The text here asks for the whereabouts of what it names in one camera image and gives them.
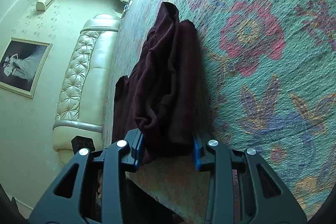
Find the pink flower pattern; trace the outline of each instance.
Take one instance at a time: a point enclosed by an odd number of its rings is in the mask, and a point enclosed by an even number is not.
[[[187,3],[192,12],[200,8],[212,9],[214,12],[227,9],[226,2],[222,0],[187,0]]]
[[[281,148],[281,146],[277,145],[272,147],[270,159],[273,164],[280,164],[286,157],[287,151]]]
[[[329,15],[325,0],[308,0],[304,7],[298,4],[294,10],[297,16],[309,17],[302,21],[302,30],[315,40],[315,46],[329,43],[331,50],[336,51],[336,17]]]
[[[220,32],[219,47],[234,58],[242,76],[252,75],[259,64],[259,56],[279,60],[285,47],[283,30],[276,16],[270,13],[268,0],[236,1],[231,16]]]

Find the dark red cloth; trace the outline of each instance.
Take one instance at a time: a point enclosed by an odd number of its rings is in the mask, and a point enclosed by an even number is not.
[[[163,2],[130,77],[115,85],[112,143],[139,128],[147,156],[187,155],[193,147],[193,107],[200,64],[194,24],[179,22]]]

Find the gold frame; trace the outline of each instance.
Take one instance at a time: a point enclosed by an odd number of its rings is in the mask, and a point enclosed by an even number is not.
[[[25,91],[25,90],[22,90],[22,89],[19,89],[19,88],[16,88],[14,86],[11,86],[11,85],[8,85],[8,84],[5,84],[3,82],[0,81],[0,87],[5,89],[5,90],[9,90],[11,92],[14,92],[16,94],[19,94],[19,95],[22,95],[22,96],[25,96],[25,97],[28,97],[28,98],[33,98],[34,96],[34,92],[35,92],[35,88],[36,88],[36,84],[37,84],[37,80],[40,76],[40,73],[41,73],[41,69],[44,65],[44,62],[47,58],[47,55],[49,54],[50,52],[50,49],[52,47],[52,43],[45,43],[45,42],[40,42],[40,41],[34,41],[34,40],[29,40],[29,39],[22,39],[22,38],[17,38],[17,37],[11,37],[9,42],[7,43],[6,45],[6,48],[5,50],[3,51],[2,55],[1,55],[1,58],[0,60],[3,59],[5,53],[6,53],[6,50],[8,49],[8,46],[9,44],[12,42],[12,41],[17,41],[17,42],[22,42],[22,43],[29,43],[29,44],[36,44],[36,45],[41,45],[41,46],[46,46],[46,50],[43,54],[43,57],[40,61],[40,64],[37,68],[37,71],[36,71],[36,74],[35,74],[35,77],[34,77],[34,80],[33,80],[33,84],[31,85],[31,89],[30,91]]]

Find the bedspread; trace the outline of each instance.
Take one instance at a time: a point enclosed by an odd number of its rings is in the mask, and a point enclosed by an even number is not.
[[[230,148],[255,147],[310,218],[336,180],[336,0],[134,0],[118,33],[105,109],[129,75],[162,1],[194,22],[202,47],[195,127]],[[129,177],[186,223],[203,223],[209,174],[191,157]]]

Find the framed photograph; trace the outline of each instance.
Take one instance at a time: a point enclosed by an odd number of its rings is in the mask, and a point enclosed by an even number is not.
[[[52,44],[12,37],[1,56],[0,87],[33,98]]]

